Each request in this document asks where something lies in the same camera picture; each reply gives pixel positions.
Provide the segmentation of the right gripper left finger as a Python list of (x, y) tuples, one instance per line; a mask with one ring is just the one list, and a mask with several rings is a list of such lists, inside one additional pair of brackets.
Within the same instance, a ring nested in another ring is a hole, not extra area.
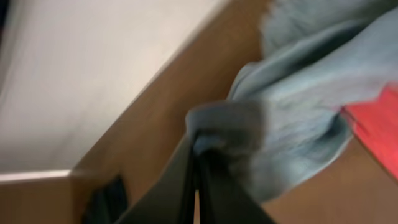
[(117, 224), (191, 224), (195, 209), (192, 144), (184, 136), (162, 176)]

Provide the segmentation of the light blue grey t-shirt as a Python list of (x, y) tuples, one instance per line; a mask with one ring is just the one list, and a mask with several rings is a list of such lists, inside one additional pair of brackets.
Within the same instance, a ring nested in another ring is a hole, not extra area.
[(340, 109), (397, 80), (394, 0), (274, 1), (261, 24), (261, 61), (245, 65), (227, 99), (191, 110), (187, 136), (213, 147), (258, 202), (331, 164), (351, 139)]

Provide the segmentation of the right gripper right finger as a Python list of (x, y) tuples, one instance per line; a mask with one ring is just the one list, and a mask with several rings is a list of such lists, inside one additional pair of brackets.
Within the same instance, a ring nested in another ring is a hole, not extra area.
[(200, 222), (203, 224), (274, 224), (231, 176), (221, 156), (207, 151), (196, 156)]

